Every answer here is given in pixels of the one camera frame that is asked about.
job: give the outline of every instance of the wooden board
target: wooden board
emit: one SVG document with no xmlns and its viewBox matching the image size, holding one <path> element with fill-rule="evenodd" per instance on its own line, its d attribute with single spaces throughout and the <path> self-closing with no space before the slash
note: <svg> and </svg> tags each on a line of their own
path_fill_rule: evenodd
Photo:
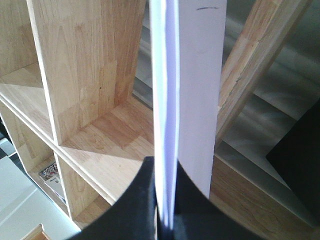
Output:
<svg viewBox="0 0 320 240">
<path fill-rule="evenodd" d="M 85 210 L 74 218 L 73 221 L 80 229 L 84 229 L 110 207 L 110 204 L 106 200 L 98 196 Z"/>
<path fill-rule="evenodd" d="M 27 0 L 54 140 L 132 94 L 145 0 Z"/>
<path fill-rule="evenodd" d="M 242 110 L 310 0 L 257 0 L 221 75 L 216 144 Z"/>
<path fill-rule="evenodd" d="M 39 224 L 34 229 L 32 229 L 27 235 L 25 235 L 21 240 L 50 240 L 51 238 L 44 232 L 44 227 Z"/>
<path fill-rule="evenodd" d="M 26 172 L 53 154 L 51 148 L 2 102 L 0 102 L 0 114 Z"/>
<path fill-rule="evenodd" d="M 0 77 L 37 61 L 25 0 L 0 1 Z"/>
<path fill-rule="evenodd" d="M 61 157 L 54 154 L 64 186 L 69 216 L 75 219 L 99 194 L 80 177 Z"/>
<path fill-rule="evenodd" d="M 144 157 L 154 155 L 152 111 L 131 98 L 60 149 L 68 156 L 67 163 L 84 172 L 89 184 L 98 185 L 104 194 L 97 191 L 113 204 L 137 174 Z"/>
<path fill-rule="evenodd" d="M 66 204 L 62 202 L 59 197 L 57 197 L 57 195 L 51 190 L 50 187 L 45 184 L 44 180 L 39 176 L 39 172 L 41 170 L 55 161 L 53 152 L 51 152 L 51 154 L 52 156 L 42 161 L 27 173 L 32 178 L 32 180 L 44 191 L 44 193 L 68 216 L 68 209 Z"/>
<path fill-rule="evenodd" d="M 53 139 L 38 63 L 0 77 L 0 100 L 15 108 L 37 131 Z"/>
<path fill-rule="evenodd" d="M 266 239 L 305 240 L 313 229 L 215 156 L 210 200 L 238 223 Z"/>
</svg>

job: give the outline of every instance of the shelf compartment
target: shelf compartment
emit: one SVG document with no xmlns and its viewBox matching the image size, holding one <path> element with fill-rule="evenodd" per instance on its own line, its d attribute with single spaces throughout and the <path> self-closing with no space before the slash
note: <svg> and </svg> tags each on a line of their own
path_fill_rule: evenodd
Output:
<svg viewBox="0 0 320 240">
<path fill-rule="evenodd" d="M 0 77 L 37 62 L 27 1 L 0 1 Z"/>
<path fill-rule="evenodd" d="M 0 100 L 28 119 L 32 129 L 53 139 L 37 62 L 0 77 Z"/>
<path fill-rule="evenodd" d="M 17 151 L 25 172 L 40 189 L 68 215 L 67 206 L 45 184 L 39 172 L 55 161 L 53 150 L 0 102 L 1 118 Z"/>
<path fill-rule="evenodd" d="M 59 148 L 68 156 L 68 163 L 113 204 L 137 174 L 144 157 L 154 155 L 153 113 L 132 97 Z"/>
<path fill-rule="evenodd" d="M 54 156 L 64 186 L 68 214 L 83 229 L 110 208 L 110 204 L 62 158 L 57 154 Z"/>
<path fill-rule="evenodd" d="M 25 0 L 0 2 L 0 100 L 53 138 Z"/>
</svg>

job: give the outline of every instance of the wooden shelf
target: wooden shelf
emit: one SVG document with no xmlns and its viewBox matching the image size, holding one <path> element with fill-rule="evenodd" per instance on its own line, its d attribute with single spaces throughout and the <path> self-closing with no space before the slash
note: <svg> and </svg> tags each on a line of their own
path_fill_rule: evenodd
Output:
<svg viewBox="0 0 320 240">
<path fill-rule="evenodd" d="M 51 190 L 50 187 L 45 184 L 44 180 L 39 176 L 39 172 L 53 162 L 55 162 L 54 155 L 33 168 L 28 172 L 28 174 L 32 178 L 32 180 L 39 186 L 39 188 L 41 188 L 44 193 L 68 216 L 67 205 L 60 200 L 60 198 Z"/>
<path fill-rule="evenodd" d="M 53 139 L 37 62 L 0 77 L 0 100 L 28 120 L 35 131 Z"/>
<path fill-rule="evenodd" d="M 154 155 L 153 141 L 152 111 L 131 98 L 59 148 L 68 156 L 66 161 L 113 204 L 137 174 L 144 157 Z"/>
<path fill-rule="evenodd" d="M 152 111 L 132 98 L 145 5 L 0 3 L 2 119 L 25 171 L 81 228 L 154 155 Z M 39 176 L 52 161 L 66 205 Z"/>
<path fill-rule="evenodd" d="M 111 207 L 103 197 L 98 196 L 85 210 L 73 219 L 80 229 L 84 229 Z"/>
</svg>

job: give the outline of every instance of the wood grain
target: wood grain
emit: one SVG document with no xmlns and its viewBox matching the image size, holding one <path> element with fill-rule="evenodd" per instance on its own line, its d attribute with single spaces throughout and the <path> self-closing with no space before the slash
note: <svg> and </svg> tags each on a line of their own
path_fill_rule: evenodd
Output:
<svg viewBox="0 0 320 240">
<path fill-rule="evenodd" d="M 0 100 L 12 106 L 47 138 L 53 139 L 38 63 L 0 77 Z"/>
<path fill-rule="evenodd" d="M 99 212 L 95 210 L 92 214 L 84 212 L 99 197 L 99 194 L 61 157 L 57 154 L 54 154 L 54 156 L 59 166 L 59 174 L 64 186 L 69 216 L 72 220 L 75 220 L 79 215 L 82 215 L 81 219 L 84 223 L 91 223 L 106 210 L 106 208 L 101 209 Z"/>
<path fill-rule="evenodd" d="M 281 50 L 310 0 L 256 0 L 221 74 L 216 145 Z"/>
<path fill-rule="evenodd" d="M 110 204 L 106 200 L 98 196 L 85 210 L 74 218 L 73 221 L 80 229 L 84 229 L 110 207 Z"/>
<path fill-rule="evenodd" d="M 51 240 L 49 236 L 44 232 L 44 227 L 39 224 L 29 233 L 27 233 L 21 240 Z"/>
<path fill-rule="evenodd" d="M 114 108 L 64 142 L 60 149 L 113 204 L 154 155 L 152 111 L 136 99 Z"/>
<path fill-rule="evenodd" d="M 313 229 L 215 156 L 210 200 L 232 219 L 274 240 L 307 240 Z"/>
<path fill-rule="evenodd" d="M 27 0 L 58 144 L 132 94 L 145 0 Z"/>
<path fill-rule="evenodd" d="M 37 61 L 25 0 L 0 1 L 0 77 Z"/>
<path fill-rule="evenodd" d="M 0 102 L 0 114 L 26 172 L 53 154 L 51 148 L 2 102 Z"/>
</svg>

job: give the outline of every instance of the magazine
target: magazine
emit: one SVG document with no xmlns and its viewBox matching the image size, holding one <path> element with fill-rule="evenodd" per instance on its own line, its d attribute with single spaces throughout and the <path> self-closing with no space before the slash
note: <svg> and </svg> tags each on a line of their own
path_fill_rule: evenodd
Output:
<svg viewBox="0 0 320 240">
<path fill-rule="evenodd" d="M 51 163 L 49 166 L 41 170 L 39 172 L 39 175 L 44 183 L 60 198 L 60 200 L 66 203 L 57 163 Z"/>
</svg>

